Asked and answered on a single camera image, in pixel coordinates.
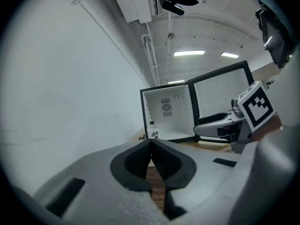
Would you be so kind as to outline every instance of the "black slot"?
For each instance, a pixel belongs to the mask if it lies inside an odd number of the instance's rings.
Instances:
[[[152,161],[165,182],[164,213],[169,219],[177,218],[186,211],[174,204],[170,191],[185,188],[196,173],[195,161],[156,139],[152,139]]]
[[[215,163],[219,163],[225,166],[229,166],[229,167],[234,167],[236,165],[235,161],[230,161],[230,160],[226,160],[226,159],[222,159],[222,158],[216,158],[215,160],[213,160],[213,162]]]
[[[73,178],[53,199],[53,201],[46,205],[46,209],[56,216],[61,217],[84,184],[84,180]]]

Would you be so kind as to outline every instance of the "black rubber pad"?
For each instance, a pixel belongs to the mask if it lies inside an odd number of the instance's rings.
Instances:
[[[225,166],[229,166],[229,167],[234,167],[236,165],[236,162],[234,162],[234,161],[221,159],[221,158],[216,158],[215,160],[213,160],[213,162],[219,163],[219,164],[222,164]]]
[[[147,167],[151,160],[151,140],[146,139],[140,144],[118,154],[111,162],[113,177],[131,191],[147,191],[152,194],[151,185],[145,181]]]

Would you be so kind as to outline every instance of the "ceiling light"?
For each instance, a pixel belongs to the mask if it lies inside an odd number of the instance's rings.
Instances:
[[[231,54],[231,53],[222,53],[221,56],[230,57],[230,58],[238,58],[239,55]]]
[[[174,81],[174,82],[168,82],[168,84],[172,84],[172,83],[182,83],[184,82],[184,80],[178,80],[178,81]]]
[[[200,50],[200,51],[174,52],[174,57],[185,56],[185,55],[202,55],[204,53],[205,53],[205,51],[203,51],[203,50]]]

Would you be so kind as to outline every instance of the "black and white fiducial marker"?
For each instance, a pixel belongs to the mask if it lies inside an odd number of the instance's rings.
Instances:
[[[239,95],[238,106],[252,132],[275,114],[261,82],[254,82]]]

